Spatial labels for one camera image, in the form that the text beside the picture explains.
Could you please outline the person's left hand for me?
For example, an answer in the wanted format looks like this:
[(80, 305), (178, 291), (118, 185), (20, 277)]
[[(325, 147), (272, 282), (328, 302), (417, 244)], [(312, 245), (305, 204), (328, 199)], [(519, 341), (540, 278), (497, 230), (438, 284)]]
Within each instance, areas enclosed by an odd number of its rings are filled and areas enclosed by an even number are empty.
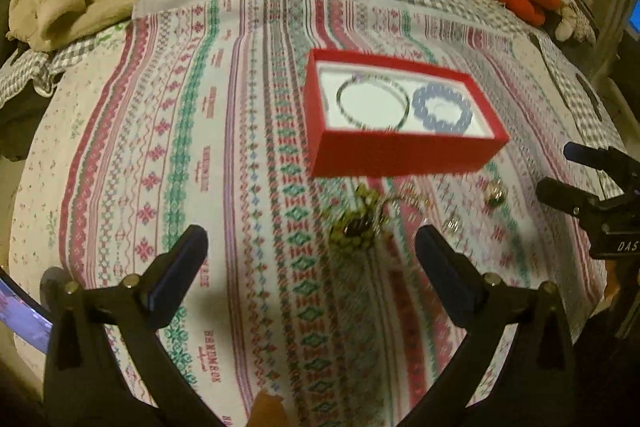
[(288, 427), (283, 400), (278, 395), (270, 395), (261, 390), (256, 395), (247, 427)]

